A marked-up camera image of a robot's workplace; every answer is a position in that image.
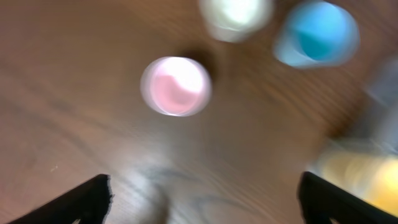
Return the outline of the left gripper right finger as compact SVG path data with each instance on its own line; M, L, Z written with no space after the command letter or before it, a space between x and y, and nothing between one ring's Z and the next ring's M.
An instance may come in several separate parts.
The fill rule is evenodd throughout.
M308 171L301 176L298 200L306 224L397 224L397 217Z

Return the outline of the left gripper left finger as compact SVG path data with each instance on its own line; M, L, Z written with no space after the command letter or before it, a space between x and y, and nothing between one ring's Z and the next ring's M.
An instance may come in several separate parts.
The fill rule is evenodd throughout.
M113 197L109 181L109 175L96 175L9 224L103 224Z

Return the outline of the yellow plastic cup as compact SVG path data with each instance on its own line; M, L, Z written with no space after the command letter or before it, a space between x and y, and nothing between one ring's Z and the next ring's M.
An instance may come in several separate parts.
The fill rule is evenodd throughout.
M397 216L397 156L329 151L312 171L365 202Z

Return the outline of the pink plastic cup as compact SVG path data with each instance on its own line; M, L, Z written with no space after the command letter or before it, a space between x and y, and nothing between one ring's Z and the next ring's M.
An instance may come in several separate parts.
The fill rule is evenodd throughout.
M192 116L209 102L211 78L206 68L186 57L162 57L144 70L140 84L146 104L168 116Z

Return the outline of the light blue plastic cup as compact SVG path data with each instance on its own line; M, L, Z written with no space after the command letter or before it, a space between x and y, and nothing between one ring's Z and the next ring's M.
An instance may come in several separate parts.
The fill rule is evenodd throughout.
M273 53L290 67L333 67L349 60L359 43L358 25L348 11L326 1L304 1L288 15Z

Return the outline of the cream plastic cup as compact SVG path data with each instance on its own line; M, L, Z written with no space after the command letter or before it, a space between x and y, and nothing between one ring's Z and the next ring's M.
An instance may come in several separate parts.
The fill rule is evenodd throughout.
M262 29L274 13L274 0L199 0L212 38L236 43Z

